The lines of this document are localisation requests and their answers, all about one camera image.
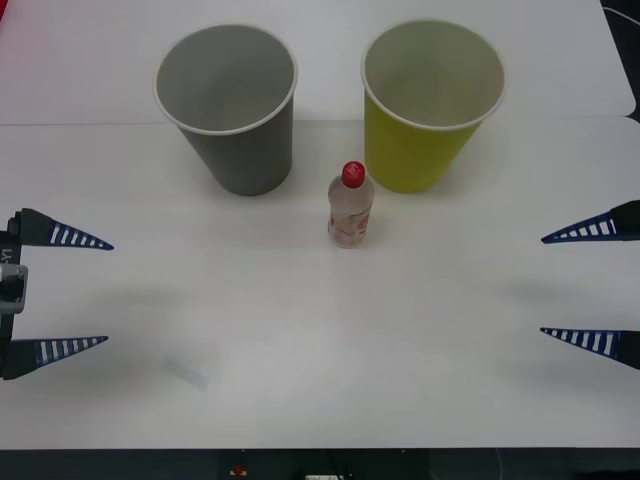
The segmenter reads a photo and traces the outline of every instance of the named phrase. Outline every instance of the cable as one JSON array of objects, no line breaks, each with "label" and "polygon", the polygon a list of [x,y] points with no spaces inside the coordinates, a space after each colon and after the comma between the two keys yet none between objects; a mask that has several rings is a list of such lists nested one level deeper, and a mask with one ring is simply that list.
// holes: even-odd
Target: cable
[{"label": "cable", "polygon": [[635,18],[631,18],[629,15],[625,15],[624,13],[619,12],[617,10],[614,10],[613,8],[610,8],[610,7],[602,7],[602,9],[606,10],[607,12],[615,13],[619,17],[625,18],[625,19],[629,20],[631,23],[635,23],[636,25],[638,25],[640,27],[640,22],[637,21]]},{"label": "cable", "polygon": [[499,448],[496,448],[496,457],[498,457],[498,480],[502,480],[502,455],[500,455]]}]

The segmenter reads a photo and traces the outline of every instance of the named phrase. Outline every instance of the paper cup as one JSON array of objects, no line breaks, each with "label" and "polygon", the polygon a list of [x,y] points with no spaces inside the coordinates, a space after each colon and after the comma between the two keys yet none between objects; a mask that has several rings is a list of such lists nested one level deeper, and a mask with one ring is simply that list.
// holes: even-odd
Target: paper cup
[{"label": "paper cup", "polygon": [[291,169],[297,78],[293,54],[278,38],[248,25],[218,25],[169,50],[154,93],[224,188],[260,195]]},{"label": "paper cup", "polygon": [[417,20],[377,37],[362,59],[365,161],[396,192],[435,184],[499,106],[507,84],[496,51],[454,23]]}]

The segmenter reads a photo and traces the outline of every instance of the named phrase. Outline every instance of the plastic bottle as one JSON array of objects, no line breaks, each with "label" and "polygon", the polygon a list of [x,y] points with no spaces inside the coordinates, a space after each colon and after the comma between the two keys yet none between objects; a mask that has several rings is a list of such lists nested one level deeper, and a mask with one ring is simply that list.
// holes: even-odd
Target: plastic bottle
[{"label": "plastic bottle", "polygon": [[362,242],[373,204],[373,183],[364,165],[348,162],[329,186],[329,235],[339,247],[351,248]]}]

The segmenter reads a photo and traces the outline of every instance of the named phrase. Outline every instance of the dark floor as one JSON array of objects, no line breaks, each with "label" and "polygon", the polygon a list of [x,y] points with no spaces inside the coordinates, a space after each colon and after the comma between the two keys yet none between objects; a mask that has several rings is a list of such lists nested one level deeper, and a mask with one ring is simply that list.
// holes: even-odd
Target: dark floor
[{"label": "dark floor", "polygon": [[247,480],[334,472],[354,480],[561,480],[603,470],[640,471],[639,450],[501,449],[500,457],[502,475],[495,449],[0,452],[0,478],[219,480],[237,478],[230,475],[235,465],[245,468]]}]

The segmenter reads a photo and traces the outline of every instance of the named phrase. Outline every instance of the gray paper cup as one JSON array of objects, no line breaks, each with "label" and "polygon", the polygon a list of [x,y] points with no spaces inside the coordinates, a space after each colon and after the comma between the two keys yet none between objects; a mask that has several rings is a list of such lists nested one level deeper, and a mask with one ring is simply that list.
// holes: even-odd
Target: gray paper cup
[{"label": "gray paper cup", "polygon": [[293,54],[275,36],[249,25],[218,25],[169,50],[154,94],[225,189],[260,195],[291,169],[297,79]]}]

